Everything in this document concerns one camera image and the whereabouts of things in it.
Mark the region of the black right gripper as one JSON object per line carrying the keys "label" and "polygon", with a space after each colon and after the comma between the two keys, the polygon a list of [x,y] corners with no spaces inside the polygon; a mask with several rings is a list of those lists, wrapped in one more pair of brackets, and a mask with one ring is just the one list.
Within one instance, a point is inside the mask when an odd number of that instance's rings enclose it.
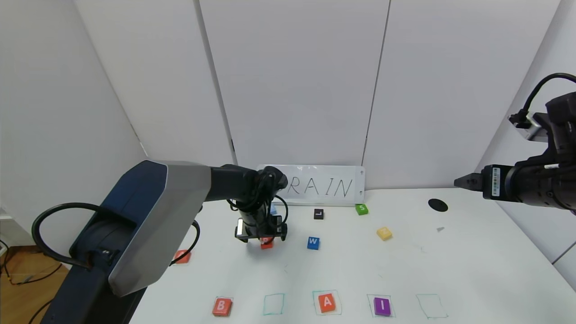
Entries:
{"label": "black right gripper", "polygon": [[554,206],[554,172],[541,163],[492,164],[484,167],[481,174],[472,173],[455,179],[453,185],[482,192],[483,197],[489,200],[537,207]]}

